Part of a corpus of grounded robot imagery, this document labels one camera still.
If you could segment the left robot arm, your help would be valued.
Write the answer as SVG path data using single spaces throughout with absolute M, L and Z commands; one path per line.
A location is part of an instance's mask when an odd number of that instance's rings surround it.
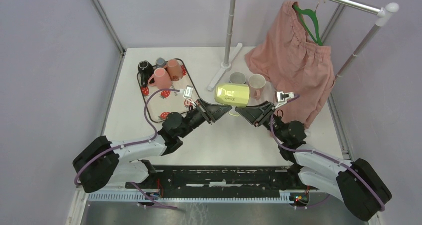
M 175 152 L 183 145 L 182 138 L 204 122 L 217 122 L 231 109 L 230 105 L 198 99 L 196 107 L 186 115 L 168 114 L 160 130 L 139 141 L 110 141 L 104 135 L 99 136 L 73 160 L 74 183 L 81 185 L 86 193 L 120 182 L 135 182 L 150 189 L 156 184 L 156 175 L 147 157 Z

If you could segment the yellow mug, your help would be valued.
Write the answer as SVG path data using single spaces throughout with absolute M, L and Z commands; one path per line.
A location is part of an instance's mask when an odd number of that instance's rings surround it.
M 250 88 L 246 84 L 221 83 L 215 88 L 214 99 L 220 104 L 245 107 L 250 98 Z

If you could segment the blue mug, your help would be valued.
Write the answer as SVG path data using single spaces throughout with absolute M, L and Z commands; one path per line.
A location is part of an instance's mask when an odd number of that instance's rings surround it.
M 245 84 L 246 80 L 246 75 L 242 72 L 233 72 L 229 76 L 229 82 L 233 84 Z

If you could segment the light pink mug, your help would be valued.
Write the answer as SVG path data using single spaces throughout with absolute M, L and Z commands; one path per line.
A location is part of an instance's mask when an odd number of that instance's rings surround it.
M 266 85 L 266 79 L 260 74 L 252 74 L 248 78 L 250 97 L 259 100 Z

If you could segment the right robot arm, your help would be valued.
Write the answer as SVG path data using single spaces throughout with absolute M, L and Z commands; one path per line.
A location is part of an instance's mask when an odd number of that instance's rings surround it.
M 315 149 L 305 142 L 304 124 L 282 122 L 271 102 L 235 110 L 254 127 L 264 126 L 269 130 L 280 155 L 292 162 L 295 171 L 287 176 L 291 188 L 307 185 L 328 193 L 344 202 L 363 221 L 385 210 L 392 194 L 369 162 L 361 158 L 340 159 Z

